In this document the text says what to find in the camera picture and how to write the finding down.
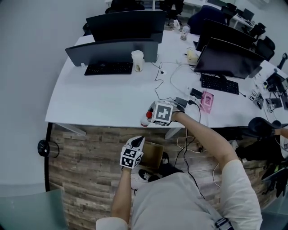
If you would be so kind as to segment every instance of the sleeve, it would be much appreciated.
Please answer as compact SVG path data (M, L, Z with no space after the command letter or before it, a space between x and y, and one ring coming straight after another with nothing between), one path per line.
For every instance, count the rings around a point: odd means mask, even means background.
M232 160L223 168L220 212L235 230L260 229L262 215L258 198L239 160Z
M96 221L96 230L128 230L125 220L118 217L107 217Z

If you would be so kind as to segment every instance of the pink object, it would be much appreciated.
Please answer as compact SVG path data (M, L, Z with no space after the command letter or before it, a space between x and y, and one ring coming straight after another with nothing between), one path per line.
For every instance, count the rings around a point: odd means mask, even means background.
M210 114L213 101L214 101L214 95L208 93L207 91L204 91L201 98L201 104L203 105L204 108L200 105L200 109Z

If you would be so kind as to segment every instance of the gray t-shirt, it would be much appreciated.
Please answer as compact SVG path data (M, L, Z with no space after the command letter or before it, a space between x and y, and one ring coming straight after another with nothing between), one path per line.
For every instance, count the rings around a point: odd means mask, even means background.
M137 191L132 230L215 229L215 222L228 218L235 230L258 230L262 217L259 202L239 160L228 162L222 172L220 212L199 193L192 179L175 173L143 185ZM97 230L127 230L124 220L97 220Z

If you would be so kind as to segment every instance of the white bottle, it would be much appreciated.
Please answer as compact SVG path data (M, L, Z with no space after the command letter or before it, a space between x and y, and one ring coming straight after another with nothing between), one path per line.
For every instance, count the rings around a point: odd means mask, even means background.
M190 26L186 25L182 28L182 33L181 33L181 39L186 41L187 40L187 35L190 33Z

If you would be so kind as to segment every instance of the person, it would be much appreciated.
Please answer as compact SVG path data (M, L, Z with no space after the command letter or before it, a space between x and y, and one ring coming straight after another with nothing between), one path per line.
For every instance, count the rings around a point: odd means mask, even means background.
M236 154L245 163L251 160L268 160L278 164L288 159L288 129L274 130L274 135L257 141L247 147L239 147L236 141L231 145L236 149Z
M219 162L222 170L220 210L216 211L202 196L189 175L174 168L168 159L163 164L172 174L142 185L135 196L132 230L209 230L227 218L235 230L258 230L262 217L260 205L232 146L218 133L182 112L172 120L184 125ZM127 230L131 211L131 169L123 168L111 206L111 217L99 219L97 230ZM227 225L219 229L228 229Z

